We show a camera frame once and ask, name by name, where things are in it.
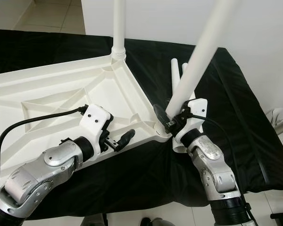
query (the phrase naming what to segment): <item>white plastic bracket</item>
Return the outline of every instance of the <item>white plastic bracket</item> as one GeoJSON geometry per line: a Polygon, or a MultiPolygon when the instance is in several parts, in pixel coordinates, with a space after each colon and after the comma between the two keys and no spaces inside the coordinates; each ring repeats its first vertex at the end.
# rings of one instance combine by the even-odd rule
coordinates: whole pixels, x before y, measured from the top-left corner
{"type": "MultiPolygon", "coordinates": [[[[207,115],[207,106],[208,106],[208,101],[202,98],[191,100],[188,103],[188,107],[190,107],[191,113],[202,117],[205,117],[207,115]]],[[[204,120],[202,119],[196,119],[196,118],[187,119],[186,125],[175,137],[176,142],[181,143],[180,141],[181,138],[191,129],[200,129],[203,122],[204,120]]]]}
{"type": "Polygon", "coordinates": [[[90,158],[94,161],[100,155],[100,135],[103,132],[105,123],[110,119],[111,114],[102,107],[95,104],[89,105],[83,118],[80,121],[80,127],[83,129],[83,137],[87,138],[91,143],[94,155],[90,158]]]}

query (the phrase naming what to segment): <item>tiled floor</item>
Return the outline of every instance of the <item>tiled floor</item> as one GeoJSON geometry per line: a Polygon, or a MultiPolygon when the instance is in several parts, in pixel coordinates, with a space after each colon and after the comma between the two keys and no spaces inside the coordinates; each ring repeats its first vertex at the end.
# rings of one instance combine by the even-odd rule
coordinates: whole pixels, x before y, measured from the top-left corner
{"type": "Polygon", "coordinates": [[[35,0],[15,30],[85,34],[81,0],[35,0]]]}

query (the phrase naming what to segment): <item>white stand base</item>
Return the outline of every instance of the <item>white stand base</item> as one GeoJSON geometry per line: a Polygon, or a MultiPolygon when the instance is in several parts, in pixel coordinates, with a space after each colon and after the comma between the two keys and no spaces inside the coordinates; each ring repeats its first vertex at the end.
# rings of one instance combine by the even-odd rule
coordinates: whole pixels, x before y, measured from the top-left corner
{"type": "MultiPolygon", "coordinates": [[[[128,130],[135,130],[135,136],[121,152],[151,140],[165,142],[170,138],[156,132],[158,120],[152,105],[125,61],[112,60],[111,55],[0,74],[0,134],[18,121],[91,103],[114,116],[108,127],[111,138],[118,140],[128,130]]],[[[26,124],[10,132],[1,150],[1,177],[57,146],[61,139],[79,137],[81,118],[75,113],[26,124]]],[[[116,154],[108,150],[83,167],[116,154]]]]}

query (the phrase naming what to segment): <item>black cylinder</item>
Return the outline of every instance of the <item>black cylinder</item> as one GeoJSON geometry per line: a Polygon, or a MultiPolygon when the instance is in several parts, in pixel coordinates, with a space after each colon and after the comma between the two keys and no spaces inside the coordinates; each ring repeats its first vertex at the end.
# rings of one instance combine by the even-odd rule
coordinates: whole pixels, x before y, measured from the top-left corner
{"type": "Polygon", "coordinates": [[[193,140],[195,140],[196,138],[200,136],[201,136],[201,133],[199,132],[198,129],[191,129],[189,132],[183,135],[180,141],[185,147],[188,147],[193,142],[193,140]]]}
{"type": "Polygon", "coordinates": [[[217,225],[238,225],[250,221],[239,197],[210,201],[217,225]]]}
{"type": "Polygon", "coordinates": [[[83,162],[87,161],[94,155],[94,150],[89,142],[89,140],[85,137],[79,137],[74,140],[74,142],[80,147],[83,154],[83,162]]]}
{"type": "Polygon", "coordinates": [[[25,218],[16,218],[0,210],[0,226],[20,226],[25,218]]]}

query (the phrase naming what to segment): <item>floor tile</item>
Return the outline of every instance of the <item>floor tile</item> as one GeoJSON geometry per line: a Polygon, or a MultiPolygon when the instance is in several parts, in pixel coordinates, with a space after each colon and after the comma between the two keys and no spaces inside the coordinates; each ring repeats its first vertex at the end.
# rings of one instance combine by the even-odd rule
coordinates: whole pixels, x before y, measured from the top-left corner
{"type": "Polygon", "coordinates": [[[60,27],[50,27],[42,25],[21,25],[17,26],[15,30],[25,32],[60,32],[60,27]]]}
{"type": "Polygon", "coordinates": [[[61,27],[68,5],[38,3],[35,5],[24,24],[61,27]]]}
{"type": "Polygon", "coordinates": [[[254,215],[258,225],[277,226],[275,220],[270,218],[272,211],[268,205],[268,201],[264,192],[245,194],[246,201],[251,206],[251,212],[254,215]]]}
{"type": "Polygon", "coordinates": [[[45,2],[45,3],[54,3],[54,4],[62,4],[62,5],[69,5],[71,0],[35,0],[36,3],[38,2],[45,2]]]}
{"type": "Polygon", "coordinates": [[[84,28],[84,18],[82,7],[69,6],[64,23],[65,28],[84,28]]]}
{"type": "Polygon", "coordinates": [[[43,220],[27,220],[23,226],[80,226],[83,218],[76,217],[62,217],[62,218],[50,218],[43,220]]]}
{"type": "Polygon", "coordinates": [[[111,213],[108,214],[108,223],[111,226],[139,226],[144,217],[163,218],[176,226],[195,226],[191,208],[176,202],[147,210],[111,213]]]}
{"type": "Polygon", "coordinates": [[[266,198],[273,213],[283,212],[283,191],[266,191],[266,198]]]}
{"type": "Polygon", "coordinates": [[[70,5],[72,5],[72,6],[82,6],[82,0],[71,0],[70,5]]]}
{"type": "Polygon", "coordinates": [[[192,207],[196,226],[213,226],[215,223],[211,206],[192,207]]]}
{"type": "Polygon", "coordinates": [[[61,28],[61,33],[68,33],[68,34],[86,34],[85,28],[61,28]]]}

